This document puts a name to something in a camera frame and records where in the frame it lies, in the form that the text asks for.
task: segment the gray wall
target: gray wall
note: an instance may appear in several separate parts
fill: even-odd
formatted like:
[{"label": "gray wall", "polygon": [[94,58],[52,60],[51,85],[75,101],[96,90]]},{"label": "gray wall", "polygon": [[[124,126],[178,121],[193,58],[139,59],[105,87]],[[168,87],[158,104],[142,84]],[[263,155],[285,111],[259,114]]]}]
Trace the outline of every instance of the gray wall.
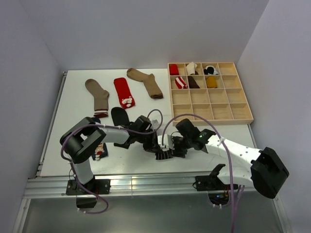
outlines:
[{"label": "gray wall", "polygon": [[311,3],[270,0],[238,72],[258,146],[278,152],[290,176],[281,190],[294,232],[310,232]]},{"label": "gray wall", "polygon": [[20,2],[0,5],[0,232],[7,233],[38,166],[61,72]]},{"label": "gray wall", "polygon": [[64,69],[238,61],[268,0],[20,0]]}]

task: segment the empty compartment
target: empty compartment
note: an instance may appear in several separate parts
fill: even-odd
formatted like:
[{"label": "empty compartment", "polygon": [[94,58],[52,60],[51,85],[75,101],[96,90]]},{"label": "empty compartment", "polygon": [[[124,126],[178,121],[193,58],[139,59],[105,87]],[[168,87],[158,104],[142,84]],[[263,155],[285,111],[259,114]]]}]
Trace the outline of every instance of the empty compartment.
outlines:
[{"label": "empty compartment", "polygon": [[246,97],[242,89],[226,89],[229,103],[246,103]]},{"label": "empty compartment", "polygon": [[219,70],[222,75],[237,75],[235,66],[233,63],[218,63]]},{"label": "empty compartment", "polygon": [[222,75],[225,88],[242,88],[237,75]]},{"label": "empty compartment", "polygon": [[205,69],[207,66],[213,66],[213,67],[217,70],[218,74],[220,74],[218,63],[202,63],[203,73],[204,73],[204,69]]},{"label": "empty compartment", "polygon": [[172,90],[173,104],[191,104],[190,93],[188,89]]},{"label": "empty compartment", "polygon": [[[180,114],[193,114],[191,104],[173,104],[174,117]],[[189,120],[194,120],[192,116],[181,116],[175,121],[181,121],[188,118]]]},{"label": "empty compartment", "polygon": [[233,119],[229,104],[212,104],[212,112],[215,120]]},{"label": "empty compartment", "polygon": [[220,75],[205,75],[205,79],[208,79],[210,76],[213,76],[217,83],[217,88],[224,88],[224,83]]},{"label": "empty compartment", "polygon": [[206,89],[206,82],[203,75],[191,75],[200,88]]},{"label": "empty compartment", "polygon": [[198,74],[192,74],[192,75],[204,75],[203,69],[202,69],[202,64],[201,63],[195,63],[195,64],[197,65],[195,68],[195,71],[198,72]]},{"label": "empty compartment", "polygon": [[187,84],[187,88],[189,88],[188,79],[187,79],[186,76],[171,75],[171,76],[170,76],[170,79],[171,79],[171,89],[172,89],[172,90],[173,90],[173,89],[178,89],[178,90],[180,90],[180,89],[178,88],[178,86],[176,85],[176,82],[175,82],[175,79],[176,79],[177,77],[182,77],[183,80],[185,81],[185,83]]},{"label": "empty compartment", "polygon": [[234,119],[252,119],[251,110],[247,103],[232,103],[230,104]]},{"label": "empty compartment", "polygon": [[206,89],[190,89],[191,103],[209,103]]},{"label": "empty compartment", "polygon": [[203,117],[206,120],[213,120],[213,113],[210,104],[193,104],[192,105],[193,114]]},{"label": "empty compartment", "polygon": [[177,65],[179,75],[186,75],[186,66],[185,63],[169,63],[169,67],[173,64]]},{"label": "empty compartment", "polygon": [[224,89],[209,89],[208,96],[211,103],[228,103]]}]

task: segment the beige sock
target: beige sock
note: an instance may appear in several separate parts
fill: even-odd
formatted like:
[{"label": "beige sock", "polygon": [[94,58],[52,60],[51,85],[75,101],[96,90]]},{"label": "beige sock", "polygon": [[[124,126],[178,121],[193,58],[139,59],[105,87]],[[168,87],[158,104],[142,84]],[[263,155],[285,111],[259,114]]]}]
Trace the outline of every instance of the beige sock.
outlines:
[{"label": "beige sock", "polygon": [[134,68],[130,68],[127,70],[126,75],[132,80],[143,82],[149,96],[152,99],[163,98],[163,93],[156,84],[155,76],[153,74],[144,74]]},{"label": "beige sock", "polygon": [[85,86],[94,97],[94,116],[98,118],[107,117],[109,92],[102,89],[94,79],[88,79]]}]

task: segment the wooden compartment tray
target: wooden compartment tray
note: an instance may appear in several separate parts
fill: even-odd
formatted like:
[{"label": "wooden compartment tray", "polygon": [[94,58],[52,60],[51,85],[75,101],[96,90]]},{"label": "wooden compartment tray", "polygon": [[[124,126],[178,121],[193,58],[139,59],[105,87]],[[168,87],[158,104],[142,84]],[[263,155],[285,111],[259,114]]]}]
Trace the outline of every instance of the wooden compartment tray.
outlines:
[{"label": "wooden compartment tray", "polygon": [[[176,64],[179,75],[170,75],[170,65]],[[172,115],[196,114],[213,124],[249,124],[253,115],[234,63],[204,62],[196,63],[197,75],[191,75],[200,88],[189,88],[186,65],[189,63],[168,63]],[[205,75],[206,66],[214,66],[219,75]],[[178,89],[175,79],[181,76],[187,89]],[[217,88],[207,88],[206,79],[214,76]],[[194,125],[205,125],[197,117],[182,116],[173,121],[176,125],[188,118]]]}]

